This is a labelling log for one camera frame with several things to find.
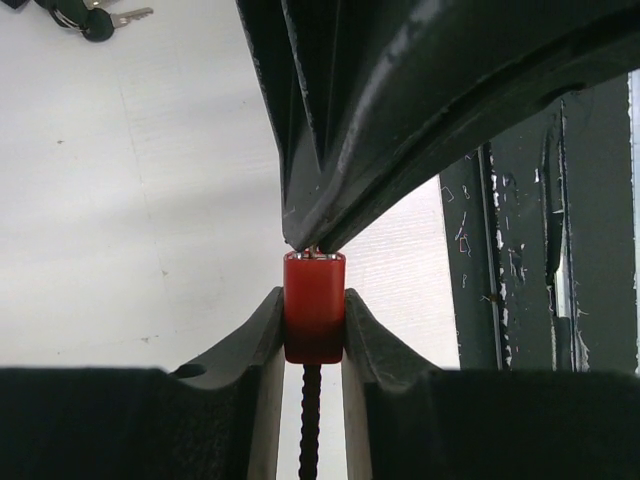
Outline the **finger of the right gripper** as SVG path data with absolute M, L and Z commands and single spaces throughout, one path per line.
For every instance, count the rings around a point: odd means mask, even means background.
M 425 5 L 237 8 L 279 152 L 284 239 L 337 250 L 389 209 L 383 187 L 424 134 Z
M 635 1 L 382 1 L 299 244 L 336 250 L 469 150 L 558 96 L 639 65 Z

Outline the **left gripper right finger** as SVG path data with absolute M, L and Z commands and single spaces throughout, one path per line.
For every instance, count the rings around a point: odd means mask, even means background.
M 635 479 L 639 381 L 628 374 L 444 370 L 345 299 L 352 479 Z

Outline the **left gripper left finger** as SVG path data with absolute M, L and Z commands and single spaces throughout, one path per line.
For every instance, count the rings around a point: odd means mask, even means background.
M 284 377 L 283 291 L 173 372 L 5 368 L 5 479 L 272 479 Z

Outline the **small red cable padlock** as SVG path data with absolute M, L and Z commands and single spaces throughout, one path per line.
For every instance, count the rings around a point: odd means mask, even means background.
M 342 360 L 346 257 L 315 248 L 284 256 L 284 349 L 303 367 L 298 476 L 318 473 L 321 367 Z

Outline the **black-headed keys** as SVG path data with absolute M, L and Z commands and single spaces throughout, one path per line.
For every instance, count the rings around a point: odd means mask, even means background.
M 36 1 L 59 27 L 81 34 L 85 40 L 102 43 L 109 40 L 119 28 L 145 19 L 154 13 L 143 7 L 124 13 L 110 13 L 104 6 L 112 1 Z

